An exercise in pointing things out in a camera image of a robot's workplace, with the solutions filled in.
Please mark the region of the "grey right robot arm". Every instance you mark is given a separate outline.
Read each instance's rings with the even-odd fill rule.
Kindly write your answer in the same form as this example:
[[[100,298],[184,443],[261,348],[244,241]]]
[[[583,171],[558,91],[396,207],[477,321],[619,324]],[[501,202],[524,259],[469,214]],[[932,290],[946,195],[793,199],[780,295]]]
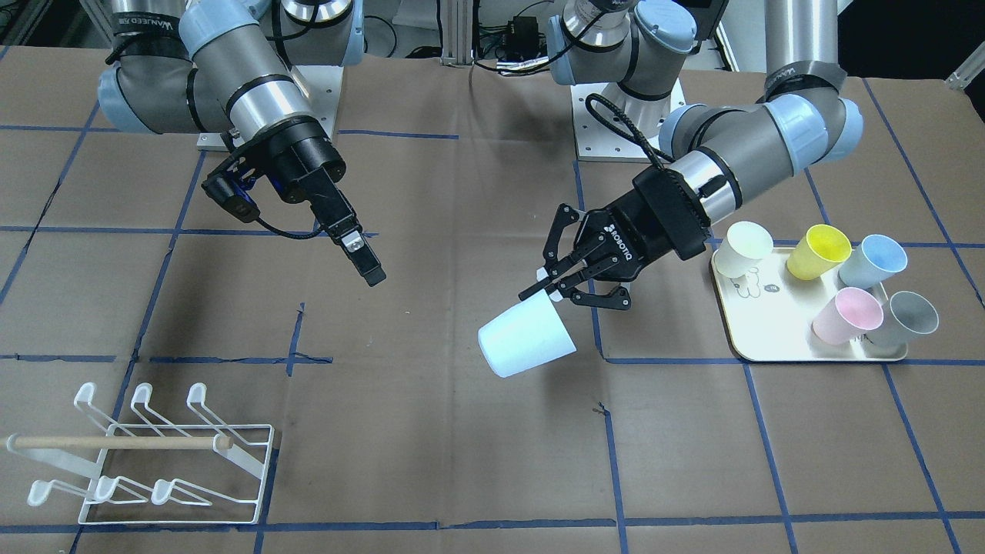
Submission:
[[[113,1],[113,49],[98,101],[116,129],[221,133],[228,158],[202,189],[232,217],[260,223],[250,199],[267,178],[281,200],[307,202],[322,232],[369,286],[385,279],[338,187],[346,171],[289,66],[362,59],[359,1]]]

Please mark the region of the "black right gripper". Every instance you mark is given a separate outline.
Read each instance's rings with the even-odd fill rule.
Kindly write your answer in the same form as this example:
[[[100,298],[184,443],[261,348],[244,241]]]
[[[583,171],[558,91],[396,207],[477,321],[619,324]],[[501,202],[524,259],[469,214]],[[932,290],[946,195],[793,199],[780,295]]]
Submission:
[[[358,216],[336,183],[346,172],[341,155],[313,117],[300,115],[264,131],[254,146],[254,165],[280,185],[282,200],[309,201],[311,211],[369,287],[386,278],[359,225]]]

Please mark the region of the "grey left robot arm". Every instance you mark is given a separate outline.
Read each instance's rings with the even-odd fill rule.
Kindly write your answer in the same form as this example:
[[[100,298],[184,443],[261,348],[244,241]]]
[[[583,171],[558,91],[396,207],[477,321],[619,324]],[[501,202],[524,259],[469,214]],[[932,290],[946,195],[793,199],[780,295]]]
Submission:
[[[649,165],[629,192],[588,211],[562,204],[537,282],[546,295],[626,311],[629,282],[675,253],[706,249],[712,225],[817,162],[841,160],[864,119],[842,98],[833,1],[770,1],[767,71],[753,104],[676,104],[685,59],[703,40],[693,8],[675,1],[570,1],[546,32],[553,80],[604,84],[589,115],[641,148]]]

